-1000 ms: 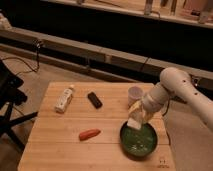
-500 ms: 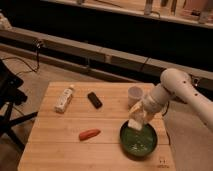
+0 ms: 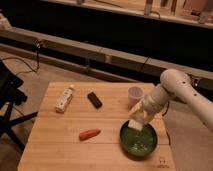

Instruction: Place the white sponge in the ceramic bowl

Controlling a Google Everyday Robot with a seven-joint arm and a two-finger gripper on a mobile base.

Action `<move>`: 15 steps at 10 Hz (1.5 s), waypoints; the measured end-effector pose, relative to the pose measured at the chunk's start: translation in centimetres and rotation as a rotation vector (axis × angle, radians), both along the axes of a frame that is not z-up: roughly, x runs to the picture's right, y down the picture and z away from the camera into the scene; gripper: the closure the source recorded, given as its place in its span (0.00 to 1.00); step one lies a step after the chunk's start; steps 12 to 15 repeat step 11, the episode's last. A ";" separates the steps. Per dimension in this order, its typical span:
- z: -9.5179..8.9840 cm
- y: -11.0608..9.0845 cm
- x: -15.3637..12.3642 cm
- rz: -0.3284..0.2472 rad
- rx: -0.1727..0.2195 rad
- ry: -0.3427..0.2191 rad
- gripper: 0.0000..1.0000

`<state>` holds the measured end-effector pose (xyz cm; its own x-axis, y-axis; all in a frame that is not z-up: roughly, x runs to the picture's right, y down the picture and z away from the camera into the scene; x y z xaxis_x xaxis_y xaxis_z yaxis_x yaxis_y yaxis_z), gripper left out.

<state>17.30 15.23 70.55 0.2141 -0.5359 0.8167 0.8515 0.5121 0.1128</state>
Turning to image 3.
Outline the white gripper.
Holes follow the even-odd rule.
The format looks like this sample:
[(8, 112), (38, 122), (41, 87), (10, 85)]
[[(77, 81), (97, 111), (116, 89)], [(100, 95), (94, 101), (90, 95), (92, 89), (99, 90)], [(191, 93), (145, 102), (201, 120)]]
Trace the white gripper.
[(171, 98), (172, 94), (161, 84), (158, 84), (144, 97), (143, 103), (139, 101), (131, 108), (129, 112), (130, 118), (136, 121), (143, 120), (143, 124), (147, 125), (154, 119), (155, 114), (159, 113), (164, 108)]

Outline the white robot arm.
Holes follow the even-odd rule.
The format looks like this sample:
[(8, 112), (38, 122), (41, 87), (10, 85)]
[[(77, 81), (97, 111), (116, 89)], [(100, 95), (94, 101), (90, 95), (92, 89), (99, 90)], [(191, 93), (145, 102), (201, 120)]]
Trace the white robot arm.
[(191, 78), (186, 73), (176, 69), (162, 72), (160, 83), (130, 110), (128, 126), (141, 131), (174, 97), (185, 102), (213, 133), (213, 102), (193, 88)]

